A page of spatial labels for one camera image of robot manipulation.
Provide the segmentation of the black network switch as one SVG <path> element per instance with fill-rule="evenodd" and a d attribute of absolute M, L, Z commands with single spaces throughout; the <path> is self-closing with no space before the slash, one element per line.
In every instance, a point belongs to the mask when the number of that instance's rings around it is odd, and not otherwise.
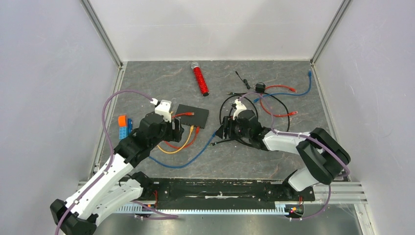
<path fill-rule="evenodd" d="M 205 129 L 209 116 L 209 110 L 198 107 L 179 104 L 176 114 L 193 113 L 193 115 L 179 116 L 181 123 L 187 126 L 200 127 Z"/>

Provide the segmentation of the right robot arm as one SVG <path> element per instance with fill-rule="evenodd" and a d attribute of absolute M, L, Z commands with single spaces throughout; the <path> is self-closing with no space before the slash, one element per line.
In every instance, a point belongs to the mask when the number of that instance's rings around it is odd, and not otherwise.
<path fill-rule="evenodd" d="M 282 132 L 262 126 L 252 110 L 244 110 L 235 117 L 225 116 L 215 134 L 222 139 L 245 138 L 256 149 L 299 155 L 305 167 L 288 176 L 282 187 L 289 200 L 297 199 L 303 190 L 317 183 L 331 184 L 342 171 L 345 175 L 350 173 L 350 155 L 322 128 L 303 133 Z"/>

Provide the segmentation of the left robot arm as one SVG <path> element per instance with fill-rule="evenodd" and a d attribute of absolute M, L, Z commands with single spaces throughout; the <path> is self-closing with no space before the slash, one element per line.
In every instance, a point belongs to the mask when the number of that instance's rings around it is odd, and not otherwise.
<path fill-rule="evenodd" d="M 148 113 L 137 128 L 114 148 L 113 155 L 76 193 L 65 200 L 56 199 L 50 210 L 57 227 L 67 235 L 92 235 L 97 227 L 117 209 L 134 199 L 147 200 L 154 188 L 144 173 L 133 174 L 124 185 L 111 188 L 162 141 L 180 142 L 184 129 L 177 118 L 165 120 L 155 112 Z"/>

